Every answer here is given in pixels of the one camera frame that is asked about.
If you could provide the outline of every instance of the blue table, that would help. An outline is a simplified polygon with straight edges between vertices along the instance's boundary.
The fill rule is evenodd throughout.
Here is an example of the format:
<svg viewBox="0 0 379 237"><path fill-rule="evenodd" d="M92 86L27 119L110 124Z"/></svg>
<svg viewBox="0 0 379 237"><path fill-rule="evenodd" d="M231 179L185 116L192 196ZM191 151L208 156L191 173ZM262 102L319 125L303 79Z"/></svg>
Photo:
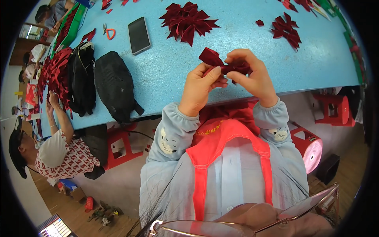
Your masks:
<svg viewBox="0 0 379 237"><path fill-rule="evenodd" d="M159 19L171 3L184 5L185 0L140 0L129 1L120 6L121 1L112 1L108 9L102 11L98 1L85 15L83 26L70 47L79 44L83 35L96 28L92 39L95 45L94 57L98 59L109 51L116 51L125 61L134 81L135 99L144 108L142 116L161 113L170 102L180 101L186 75L201 61L198 56L205 47L220 54L224 60L226 54L236 48L249 48L264 63L269 71L278 94L294 93L318 88L358 85L353 59L343 36L345 31L340 20L335 17L331 22L321 15L315 17L302 6L295 4L298 13L287 10L275 0L213 0L195 1L199 10L204 10L209 19L219 19L214 28L205 37L197 33L193 47L187 43L166 39L169 31L161 27ZM288 13L299 26L298 33L302 44L298 52L286 39L273 39L270 32L271 22L277 16ZM128 37L128 24L144 16L152 42L149 50L134 56L131 54ZM258 27L255 21L261 19L265 26ZM103 23L116 30L116 36L110 41L103 35ZM245 99L251 95L240 85L225 89L215 89L210 93L209 104ZM45 100L41 105L45 109ZM92 115L82 118L73 113L71 121L74 129L81 129L114 121L101 102L96 99L96 108ZM132 118L139 117L134 111ZM50 135L50 126L46 113L41 115L43 136Z"/></svg>

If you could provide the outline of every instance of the smartphone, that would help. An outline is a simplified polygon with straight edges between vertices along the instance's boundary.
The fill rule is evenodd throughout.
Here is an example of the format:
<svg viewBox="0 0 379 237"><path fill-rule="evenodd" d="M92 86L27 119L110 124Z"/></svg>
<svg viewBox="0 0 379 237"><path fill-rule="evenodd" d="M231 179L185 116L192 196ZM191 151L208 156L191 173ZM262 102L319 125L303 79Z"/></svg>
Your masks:
<svg viewBox="0 0 379 237"><path fill-rule="evenodd" d="M141 17L128 25L132 54L137 55L150 48L150 38L147 33L145 18Z"/></svg>

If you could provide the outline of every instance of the black bag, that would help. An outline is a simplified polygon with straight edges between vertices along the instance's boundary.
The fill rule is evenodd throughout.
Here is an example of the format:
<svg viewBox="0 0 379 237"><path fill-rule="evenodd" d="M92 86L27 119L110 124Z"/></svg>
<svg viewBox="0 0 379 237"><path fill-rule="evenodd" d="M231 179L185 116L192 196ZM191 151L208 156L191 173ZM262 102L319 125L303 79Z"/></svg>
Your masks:
<svg viewBox="0 0 379 237"><path fill-rule="evenodd" d="M134 99L132 76L115 51L96 60L95 84L101 101L118 123L130 123L133 110L143 114L144 110Z"/></svg>
<svg viewBox="0 0 379 237"><path fill-rule="evenodd" d="M93 72L94 61L93 44L87 42L79 44L69 57L69 106L80 117L83 117L86 112L91 115L96 105L96 88Z"/></svg>

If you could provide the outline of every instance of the orange scissors handle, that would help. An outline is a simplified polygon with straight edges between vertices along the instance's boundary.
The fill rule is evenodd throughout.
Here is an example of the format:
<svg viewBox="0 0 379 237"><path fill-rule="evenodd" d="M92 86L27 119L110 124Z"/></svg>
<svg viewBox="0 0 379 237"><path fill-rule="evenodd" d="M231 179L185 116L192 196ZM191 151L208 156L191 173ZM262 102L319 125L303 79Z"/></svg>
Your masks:
<svg viewBox="0 0 379 237"><path fill-rule="evenodd" d="M112 34L112 36L109 36L109 32L110 31L113 31L113 34ZM106 29L106 36L108 37L108 40L111 40L111 39L113 39L113 37L116 35L116 30L114 30L114 29Z"/></svg>

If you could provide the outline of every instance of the red and white blouse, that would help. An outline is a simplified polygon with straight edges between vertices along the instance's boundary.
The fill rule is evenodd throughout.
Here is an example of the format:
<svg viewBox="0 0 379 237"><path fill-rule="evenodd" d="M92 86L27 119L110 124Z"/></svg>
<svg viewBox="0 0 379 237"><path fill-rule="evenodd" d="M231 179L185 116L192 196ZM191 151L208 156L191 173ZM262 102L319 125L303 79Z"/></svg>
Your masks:
<svg viewBox="0 0 379 237"><path fill-rule="evenodd" d="M49 178L66 179L76 174L91 172L100 162L89 151L83 139L72 139L67 144L62 130L47 139L37 153L36 169Z"/></svg>

